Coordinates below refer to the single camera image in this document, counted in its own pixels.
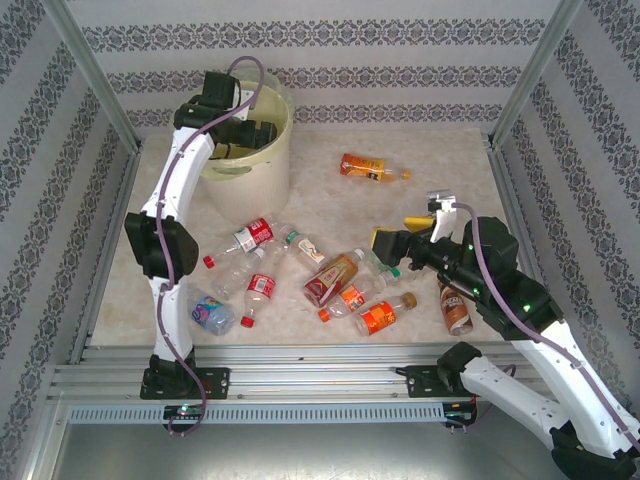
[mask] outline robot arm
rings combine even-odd
[[[640,437],[640,423],[613,397],[577,346],[562,312],[546,289],[517,270],[518,243],[497,218],[478,220],[482,256],[491,280],[526,328],[552,341],[577,360],[579,367],[551,346],[533,341],[498,305],[482,275],[472,238],[472,222],[460,244],[450,235],[455,222],[455,197],[437,192],[428,202],[435,228],[392,232],[374,244],[384,263],[395,266],[405,255],[413,270],[425,266],[438,279],[473,301],[483,319],[511,341],[540,373],[557,399],[546,399],[520,384],[462,342],[439,361],[439,376],[450,388],[462,387],[481,395],[533,432],[549,449],[556,464],[570,478],[630,478]],[[438,229],[438,220],[445,218]],[[620,428],[594,392],[581,369],[591,377],[606,402],[624,424]],[[636,439],[635,445],[630,440]]]
[[[273,124],[262,122],[257,128],[255,121],[246,120],[253,96],[253,90],[242,89],[240,82],[232,76],[207,72],[202,94],[191,98],[175,113],[176,130],[171,151],[151,197],[141,213],[129,213],[125,219],[125,230],[136,261],[149,278],[154,311],[158,310],[159,299],[163,297],[162,322],[156,322],[154,354],[150,368],[145,371],[142,395],[150,385],[155,385],[155,392],[161,392],[166,398],[183,397],[185,392],[193,390],[192,379],[185,374],[180,362],[176,362],[176,356],[179,356],[192,370],[195,368],[193,342],[185,314],[185,278],[197,264],[198,244],[184,225],[200,173],[217,143],[258,149],[275,139],[277,132]],[[221,121],[206,127],[216,119]],[[161,201],[161,228],[173,266],[171,288],[166,285],[170,278],[169,267],[157,233],[156,215]]]

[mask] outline red label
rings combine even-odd
[[[261,243],[273,238],[271,227],[269,227],[269,224],[264,218],[259,218],[255,222],[251,222],[247,225],[247,228],[249,229],[249,233],[253,237],[253,240],[256,242],[256,245],[260,245]]]
[[[271,298],[273,289],[276,288],[276,281],[266,275],[255,274],[251,277],[251,282],[247,290],[262,293],[265,297]]]

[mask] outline plastic bucket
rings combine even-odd
[[[241,84],[249,89],[257,86],[251,81]],[[227,146],[218,145],[201,173],[216,210],[234,224],[246,225],[266,214],[278,214],[289,200],[293,104],[287,100],[273,88],[263,86],[248,119],[273,123],[276,139],[258,151],[232,148],[227,159],[216,159],[227,154]]]

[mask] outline plastic bottle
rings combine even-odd
[[[207,268],[213,268],[222,259],[229,258],[239,252],[254,250],[258,245],[274,238],[274,231],[282,228],[272,215],[265,215],[251,222],[236,233],[225,238],[202,260]]]
[[[407,292],[398,297],[388,298],[371,307],[366,312],[356,315],[356,325],[362,335],[368,336],[379,332],[396,322],[397,318],[418,304],[413,293]]]
[[[400,271],[396,268],[379,275],[363,275],[341,291],[325,308],[318,312],[320,320],[328,322],[331,318],[342,318],[355,312],[373,299],[388,285],[398,281]]]
[[[247,288],[249,279],[258,270],[263,258],[264,250],[261,247],[236,257],[229,268],[212,282],[212,293],[226,302],[231,295]]]
[[[464,335],[473,330],[473,323],[462,296],[453,288],[438,281],[440,288],[440,308],[444,315],[444,323],[451,335]]]
[[[340,164],[342,175],[354,177],[367,177],[380,182],[393,182],[395,180],[409,180],[411,172],[395,162],[380,158],[367,158],[351,153],[342,156]]]
[[[304,284],[304,296],[314,306],[324,307],[358,273],[358,263],[363,258],[362,249],[356,248],[353,252],[342,253],[328,261]]]
[[[192,285],[188,288],[187,305],[191,319],[214,335],[227,333],[236,321],[233,310]]]
[[[289,245],[289,251],[312,273],[317,272],[326,262],[326,257],[308,235],[298,233],[291,225],[282,225],[276,237]]]
[[[276,288],[276,271],[286,253],[287,247],[278,240],[267,244],[264,260],[260,264],[258,272],[251,277],[245,293],[244,317],[240,321],[240,325],[243,327],[252,328],[255,324],[256,313],[271,301],[273,291]]]

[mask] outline marble floor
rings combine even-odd
[[[152,192],[167,158],[171,137],[150,136],[144,144],[128,211],[140,211]],[[342,154],[352,152],[387,158],[411,169],[409,181],[379,184],[339,174]],[[188,229],[205,254],[223,235],[236,229],[214,209],[201,182],[191,203]],[[504,211],[491,168],[475,129],[457,131],[335,131],[296,132],[291,138],[291,195],[280,219],[301,232],[315,235],[321,246],[340,253],[368,245],[374,226],[402,228],[408,215],[425,213],[425,192],[450,188],[458,200],[476,207],[482,215],[504,220]],[[460,212],[454,239],[459,240],[468,218]],[[199,262],[189,280],[203,290],[214,272]],[[377,298],[413,292],[418,306],[385,330],[361,337],[351,318],[323,324],[316,309],[303,297],[300,286],[307,271],[295,258],[282,263],[271,305],[246,329],[236,324],[217,337],[190,322],[196,345],[293,345],[349,343],[413,343],[455,341],[444,326],[435,274],[413,283],[400,283]],[[230,302],[237,319],[242,317],[242,295]],[[466,341],[500,340],[475,309],[473,332]],[[153,301],[147,278],[142,275],[131,247],[121,232],[114,261],[95,325],[92,345],[153,345]]]

